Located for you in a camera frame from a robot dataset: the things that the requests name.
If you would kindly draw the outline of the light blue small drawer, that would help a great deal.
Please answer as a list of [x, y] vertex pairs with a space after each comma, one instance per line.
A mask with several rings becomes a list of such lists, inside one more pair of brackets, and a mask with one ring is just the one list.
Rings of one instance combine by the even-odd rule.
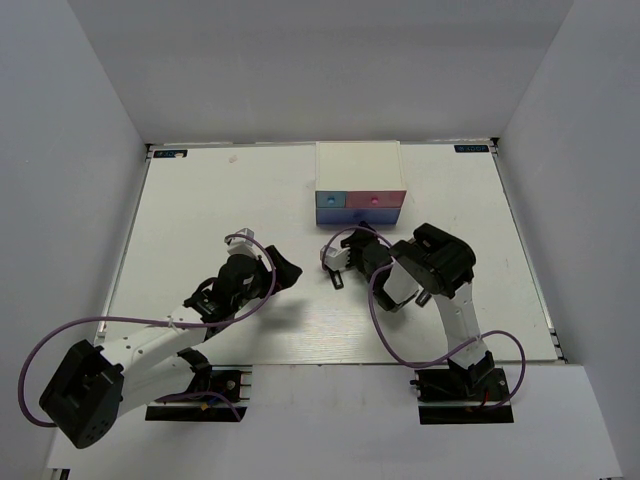
[[345, 191], [316, 191], [315, 204], [318, 209], [345, 208], [347, 193]]

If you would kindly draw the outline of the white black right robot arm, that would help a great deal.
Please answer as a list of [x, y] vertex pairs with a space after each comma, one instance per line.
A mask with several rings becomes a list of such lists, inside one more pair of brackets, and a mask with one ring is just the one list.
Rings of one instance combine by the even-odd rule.
[[395, 313], [415, 301], [436, 303], [448, 351], [453, 395], [477, 397], [488, 385], [493, 355], [481, 339], [472, 300], [476, 256], [460, 238], [432, 225], [388, 246], [366, 222], [340, 242], [335, 253], [321, 254], [333, 273], [355, 269], [369, 283], [372, 303]]

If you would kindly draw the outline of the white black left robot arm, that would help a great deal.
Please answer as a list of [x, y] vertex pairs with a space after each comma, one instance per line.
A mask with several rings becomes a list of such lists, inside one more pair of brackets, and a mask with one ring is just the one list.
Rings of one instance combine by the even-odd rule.
[[163, 326], [94, 346], [74, 344], [39, 400], [78, 449], [98, 442], [116, 420], [152, 402], [236, 401], [198, 346], [220, 333], [250, 301], [291, 288], [302, 275], [270, 245], [264, 256], [243, 247], [203, 281]]

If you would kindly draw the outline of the green cap black highlighter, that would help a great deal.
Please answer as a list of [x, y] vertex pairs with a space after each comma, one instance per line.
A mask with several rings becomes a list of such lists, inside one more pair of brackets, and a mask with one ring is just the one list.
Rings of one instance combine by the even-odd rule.
[[420, 307], [423, 308], [426, 303], [431, 299], [431, 294], [429, 292], [427, 292], [426, 290], [423, 290], [416, 298], [415, 303]]

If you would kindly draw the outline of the pink small drawer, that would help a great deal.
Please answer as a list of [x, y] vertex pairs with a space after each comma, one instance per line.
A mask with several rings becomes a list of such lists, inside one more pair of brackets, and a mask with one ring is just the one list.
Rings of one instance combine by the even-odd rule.
[[402, 207], [405, 190], [349, 191], [346, 194], [345, 207], [351, 209], [374, 209]]

